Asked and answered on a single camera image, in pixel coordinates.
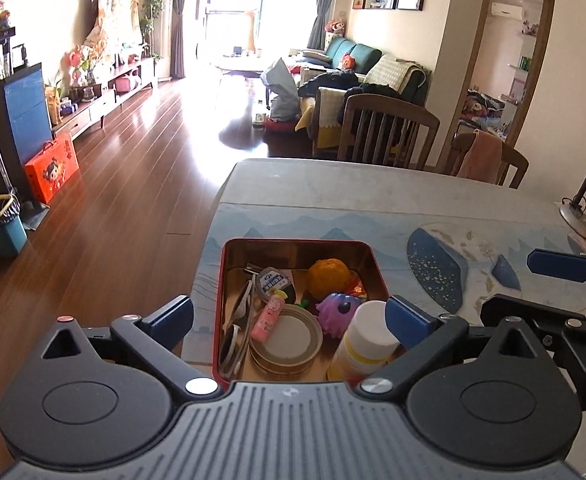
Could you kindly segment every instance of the pink towel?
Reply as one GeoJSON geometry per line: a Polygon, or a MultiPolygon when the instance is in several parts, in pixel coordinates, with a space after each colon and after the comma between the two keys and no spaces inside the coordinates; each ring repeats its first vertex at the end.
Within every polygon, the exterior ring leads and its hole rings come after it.
{"type": "Polygon", "coordinates": [[[502,139],[481,130],[474,133],[475,140],[466,152],[457,176],[495,184],[502,163],[502,139]]]}

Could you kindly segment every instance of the white bottle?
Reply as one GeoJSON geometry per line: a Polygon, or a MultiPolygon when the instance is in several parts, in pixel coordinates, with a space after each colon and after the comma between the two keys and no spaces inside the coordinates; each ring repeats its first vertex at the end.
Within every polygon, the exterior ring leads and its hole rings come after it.
{"type": "Polygon", "coordinates": [[[384,366],[400,344],[387,329],[386,306],[379,300],[358,306],[326,372],[329,381],[355,385],[384,366]]]}

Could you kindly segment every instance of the trash can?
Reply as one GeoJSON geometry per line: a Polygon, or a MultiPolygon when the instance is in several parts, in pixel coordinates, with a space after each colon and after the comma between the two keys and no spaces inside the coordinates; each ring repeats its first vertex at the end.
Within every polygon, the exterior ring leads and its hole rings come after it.
{"type": "Polygon", "coordinates": [[[20,203],[14,195],[0,195],[0,256],[15,258],[26,243],[20,221],[20,203]]]}

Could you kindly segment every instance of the wooden door frame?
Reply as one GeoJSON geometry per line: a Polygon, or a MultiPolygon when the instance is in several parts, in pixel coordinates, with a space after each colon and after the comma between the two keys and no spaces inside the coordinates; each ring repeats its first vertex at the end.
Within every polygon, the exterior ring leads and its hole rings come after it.
{"type": "MultiPolygon", "coordinates": [[[[539,29],[537,31],[537,38],[535,40],[533,57],[531,58],[531,67],[528,70],[528,76],[526,77],[526,83],[524,84],[524,98],[518,105],[518,110],[515,113],[515,116],[513,117],[512,123],[510,125],[510,131],[508,133],[508,137],[506,138],[506,144],[508,144],[511,147],[515,146],[515,143],[518,140],[519,133],[521,132],[522,126],[524,125],[524,120],[526,119],[526,115],[528,114],[528,109],[530,108],[531,100],[535,92],[535,87],[537,86],[537,80],[539,79],[540,70],[542,69],[542,63],[544,61],[544,55],[546,53],[546,46],[548,44],[548,36],[551,32],[554,2],[555,0],[544,0],[544,3],[542,4],[542,13],[540,16],[539,29]]],[[[462,88],[460,89],[460,95],[457,101],[457,107],[455,107],[455,114],[453,115],[453,120],[451,121],[451,124],[448,128],[448,132],[446,133],[446,138],[444,139],[442,151],[439,154],[437,164],[438,173],[441,173],[441,171],[444,168],[444,165],[446,164],[446,159],[448,158],[448,152],[450,151],[451,142],[453,141],[453,137],[455,136],[455,132],[457,131],[458,119],[460,117],[460,114],[462,113],[462,108],[464,107],[464,102],[466,100],[466,92],[470,87],[471,77],[473,76],[473,71],[475,69],[475,64],[477,62],[477,56],[480,52],[482,37],[484,35],[484,26],[486,25],[486,18],[488,16],[489,9],[490,0],[483,0],[482,11],[480,12],[480,19],[477,25],[477,31],[475,33],[473,48],[471,49],[471,56],[468,60],[466,76],[464,77],[464,83],[462,85],[462,88]]]]}

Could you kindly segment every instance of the white bottle cap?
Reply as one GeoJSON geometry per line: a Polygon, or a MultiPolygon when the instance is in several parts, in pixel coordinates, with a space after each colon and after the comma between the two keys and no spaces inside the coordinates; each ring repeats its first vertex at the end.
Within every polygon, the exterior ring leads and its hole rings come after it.
{"type": "Polygon", "coordinates": [[[365,359],[386,359],[400,342],[387,329],[385,301],[365,301],[359,305],[346,333],[353,350],[365,359]]]}

